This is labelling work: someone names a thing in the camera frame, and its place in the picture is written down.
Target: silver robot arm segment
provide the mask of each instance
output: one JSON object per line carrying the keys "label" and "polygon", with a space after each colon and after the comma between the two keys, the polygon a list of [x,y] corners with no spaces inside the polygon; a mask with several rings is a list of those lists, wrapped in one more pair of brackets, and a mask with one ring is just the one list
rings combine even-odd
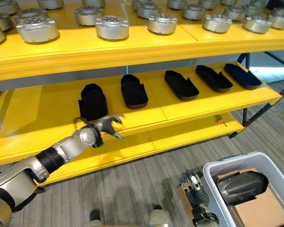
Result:
{"label": "silver robot arm segment", "polygon": [[7,227],[11,213],[23,209],[37,195],[37,184],[34,180],[38,183],[45,182],[52,172],[73,160],[85,148],[101,146],[101,132],[122,140],[122,136],[112,127],[112,122],[122,123],[120,116],[122,115],[105,116],[92,124],[87,123],[87,126],[75,131],[71,136],[1,173],[0,227]]}

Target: black foam insert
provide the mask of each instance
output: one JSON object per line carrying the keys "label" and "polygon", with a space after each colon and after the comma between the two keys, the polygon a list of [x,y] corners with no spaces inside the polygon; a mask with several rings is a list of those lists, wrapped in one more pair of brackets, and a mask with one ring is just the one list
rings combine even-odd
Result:
{"label": "black foam insert", "polygon": [[121,92],[125,105],[130,109],[140,109],[148,103],[144,84],[141,84],[139,79],[132,74],[122,77]]}
{"label": "black foam insert", "polygon": [[212,68],[204,65],[197,65],[197,74],[216,92],[226,92],[232,87],[232,83],[223,75],[222,72],[216,73]]}
{"label": "black foam insert", "polygon": [[101,87],[97,84],[88,84],[81,91],[81,100],[78,100],[80,115],[88,121],[93,121],[108,114],[107,101]]}
{"label": "black foam insert", "polygon": [[244,71],[241,67],[234,64],[226,64],[225,71],[231,75],[242,87],[247,90],[254,90],[259,87],[262,82],[252,74],[251,71]]}
{"label": "black foam insert", "polygon": [[183,101],[192,100],[199,94],[199,90],[191,82],[190,78],[185,79],[178,72],[168,70],[165,72],[164,79],[176,96]]}

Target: screwdriver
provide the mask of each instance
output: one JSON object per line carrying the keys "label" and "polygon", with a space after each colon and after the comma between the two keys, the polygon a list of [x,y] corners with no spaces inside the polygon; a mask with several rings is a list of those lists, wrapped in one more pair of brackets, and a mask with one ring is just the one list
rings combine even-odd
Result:
{"label": "screwdriver", "polygon": [[217,119],[218,119],[218,124],[223,124],[225,125],[225,127],[227,127],[225,120],[221,117],[220,114],[216,115]]}

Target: black object in bin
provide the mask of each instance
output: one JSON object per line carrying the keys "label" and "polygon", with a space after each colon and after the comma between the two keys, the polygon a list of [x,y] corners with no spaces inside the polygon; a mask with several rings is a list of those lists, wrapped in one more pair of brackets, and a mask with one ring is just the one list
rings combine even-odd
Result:
{"label": "black object in bin", "polygon": [[251,71],[244,71],[241,67],[234,64],[225,64],[225,71],[231,75],[242,87],[247,90],[254,90],[259,87],[262,82],[252,74]]}
{"label": "black object in bin", "polygon": [[80,115],[88,121],[93,121],[108,114],[107,102],[101,87],[97,84],[88,84],[81,91],[81,100],[78,100]]}
{"label": "black object in bin", "polygon": [[268,183],[264,174],[247,171],[218,179],[217,186],[224,201],[230,206],[236,206],[264,193]]}
{"label": "black object in bin", "polygon": [[165,72],[164,79],[176,96],[183,101],[192,100],[199,94],[199,90],[191,82],[190,78],[185,79],[178,72],[168,70]]}
{"label": "black object in bin", "polygon": [[216,92],[226,92],[232,87],[232,83],[222,72],[218,74],[212,68],[204,65],[198,65],[195,71]]}
{"label": "black object in bin", "polygon": [[140,109],[147,105],[148,97],[139,79],[132,74],[126,74],[121,79],[121,92],[125,105],[130,109]]}

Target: yellow shelving unit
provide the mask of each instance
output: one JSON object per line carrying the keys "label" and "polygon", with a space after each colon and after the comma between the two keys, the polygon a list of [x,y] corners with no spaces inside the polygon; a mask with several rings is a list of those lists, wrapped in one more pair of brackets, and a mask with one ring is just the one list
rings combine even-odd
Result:
{"label": "yellow shelving unit", "polygon": [[[122,76],[4,91],[0,96],[0,165],[36,154],[70,136],[75,130],[73,120],[80,115],[78,99],[81,90],[89,83],[97,83],[102,87],[109,115],[124,114],[123,125],[114,126],[125,137],[161,128],[165,131],[171,125],[273,103],[281,98],[265,83],[255,90],[242,88],[223,70],[224,65],[219,63],[209,66],[217,72],[222,71],[233,83],[233,87],[226,93],[211,90],[197,76],[194,67],[175,69],[185,78],[190,77],[200,91],[196,99],[188,102],[174,95],[164,80],[164,70],[135,74],[144,83],[149,98],[147,106],[138,110],[125,106],[120,85]],[[103,134],[104,141],[108,142],[112,138]]]}
{"label": "yellow shelving unit", "polygon": [[[165,0],[155,1],[161,12],[178,18],[172,35],[155,35],[147,30],[147,20],[137,17],[131,1],[107,0],[105,15],[129,20],[130,36],[119,42],[97,37],[92,26],[80,26],[74,10],[81,2],[67,2],[63,9],[49,10],[56,21],[60,37],[45,44],[25,43],[16,29],[7,32],[0,44],[0,80],[37,75],[100,69],[160,61],[198,58],[231,53],[284,50],[284,30],[269,29],[264,34],[244,30],[234,23],[226,34],[214,34],[201,28],[201,21],[192,22],[181,16],[180,10],[166,7]],[[22,9],[37,5],[21,6]],[[219,6],[216,12],[222,12]]]}
{"label": "yellow shelving unit", "polygon": [[[161,12],[178,18],[172,35],[155,35],[147,30],[147,20],[137,17],[131,1],[106,0],[104,15],[128,19],[130,36],[108,42],[97,37],[92,26],[80,26],[74,10],[80,2],[67,2],[63,9],[49,10],[60,37],[43,44],[25,43],[16,29],[7,32],[0,44],[0,81],[31,76],[198,58],[232,53],[284,50],[284,30],[269,29],[264,34],[244,30],[233,23],[226,34],[202,29],[202,21],[181,17],[181,11],[156,0]],[[22,9],[37,5],[21,6]],[[222,13],[224,6],[215,12]],[[181,147],[217,136],[239,132],[244,127],[231,111],[265,103],[274,104],[282,96],[263,83],[245,90],[223,69],[225,63],[209,67],[233,83],[226,93],[211,90],[195,73],[195,67],[174,69],[190,77],[200,94],[192,101],[180,101],[164,81],[164,70],[135,74],[144,83],[149,98],[146,107],[131,110],[121,94],[122,76],[87,79],[18,88],[0,95],[0,165],[22,160],[70,136],[74,118],[80,115],[78,99],[89,83],[97,83],[107,99],[109,115],[124,114],[123,125],[114,124],[123,141],[103,134],[104,145],[86,149],[79,157],[52,173],[46,183],[78,176],[101,168]],[[226,125],[218,124],[221,114]]]}
{"label": "yellow shelving unit", "polygon": [[218,124],[216,117],[206,117],[126,136],[123,141],[110,140],[99,148],[88,148],[73,161],[53,172],[43,184],[86,174],[172,148],[240,131],[243,126],[230,113],[222,114],[227,127]]}

